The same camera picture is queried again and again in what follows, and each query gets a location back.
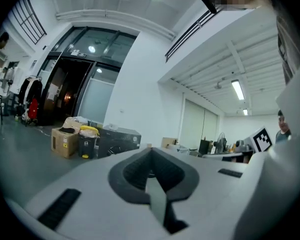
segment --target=cardboard box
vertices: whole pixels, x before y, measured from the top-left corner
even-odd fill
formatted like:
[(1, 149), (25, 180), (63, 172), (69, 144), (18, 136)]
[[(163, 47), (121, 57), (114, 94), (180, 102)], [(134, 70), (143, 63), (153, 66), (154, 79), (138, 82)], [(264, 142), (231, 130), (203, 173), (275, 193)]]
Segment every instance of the cardboard box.
[(175, 145), (178, 142), (177, 138), (162, 138), (161, 148), (167, 148), (168, 145)]
[(51, 149), (64, 158), (70, 158), (78, 150), (78, 134), (61, 132), (59, 129), (51, 131)]
[(74, 133), (77, 134), (80, 131), (80, 127), (85, 125), (84, 123), (81, 122), (77, 122), (74, 120), (73, 117), (68, 117), (64, 123), (63, 123), (63, 128), (73, 128), (74, 129)]

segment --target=metal railing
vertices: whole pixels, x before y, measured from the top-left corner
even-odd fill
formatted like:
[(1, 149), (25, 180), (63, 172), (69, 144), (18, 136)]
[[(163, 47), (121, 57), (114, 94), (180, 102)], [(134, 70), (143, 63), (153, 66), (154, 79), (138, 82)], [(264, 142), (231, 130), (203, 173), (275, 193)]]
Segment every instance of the metal railing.
[(20, 27), (35, 45), (47, 34), (41, 25), (30, 0), (19, 0), (12, 7), (11, 11)]
[(195, 23), (187, 29), (186, 32), (174, 43), (170, 50), (165, 54), (165, 62), (196, 32), (198, 32), (208, 21), (222, 11), (222, 7), (216, 8), (216, 14), (212, 14), (209, 10), (206, 11)]

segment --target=air vent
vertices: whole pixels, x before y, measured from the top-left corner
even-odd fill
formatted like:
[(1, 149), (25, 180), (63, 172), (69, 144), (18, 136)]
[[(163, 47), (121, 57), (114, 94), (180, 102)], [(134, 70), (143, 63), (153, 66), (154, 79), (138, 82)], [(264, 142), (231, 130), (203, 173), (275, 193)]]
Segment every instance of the air vent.
[(2, 51), (0, 51), (0, 60), (6, 61), (7, 55), (5, 55)]
[(79, 190), (68, 188), (38, 218), (38, 221), (49, 229), (56, 229), (71, 207), (77, 201), (80, 194), (81, 192)]
[(229, 170), (229, 169), (220, 169), (218, 171), (220, 174), (236, 177), (236, 178), (241, 178), (242, 172), (234, 171), (234, 170)]

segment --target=yellow lid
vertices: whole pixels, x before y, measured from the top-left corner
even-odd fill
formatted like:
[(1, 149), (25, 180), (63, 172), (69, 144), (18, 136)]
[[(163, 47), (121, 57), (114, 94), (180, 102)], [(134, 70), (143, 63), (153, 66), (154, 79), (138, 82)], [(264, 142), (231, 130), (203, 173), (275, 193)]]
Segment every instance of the yellow lid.
[(82, 126), (80, 127), (80, 130), (92, 130), (92, 131), (95, 131), (97, 135), (99, 135), (98, 129), (96, 129), (96, 128), (94, 128), (94, 127), (91, 127), (91, 126), (82, 125)]

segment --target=round ceiling light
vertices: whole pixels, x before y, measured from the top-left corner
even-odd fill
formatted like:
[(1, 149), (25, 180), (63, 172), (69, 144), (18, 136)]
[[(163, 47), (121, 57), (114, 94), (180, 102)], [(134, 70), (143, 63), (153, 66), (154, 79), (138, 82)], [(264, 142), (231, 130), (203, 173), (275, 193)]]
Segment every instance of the round ceiling light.
[(96, 49), (93, 46), (89, 46), (89, 51), (94, 54)]

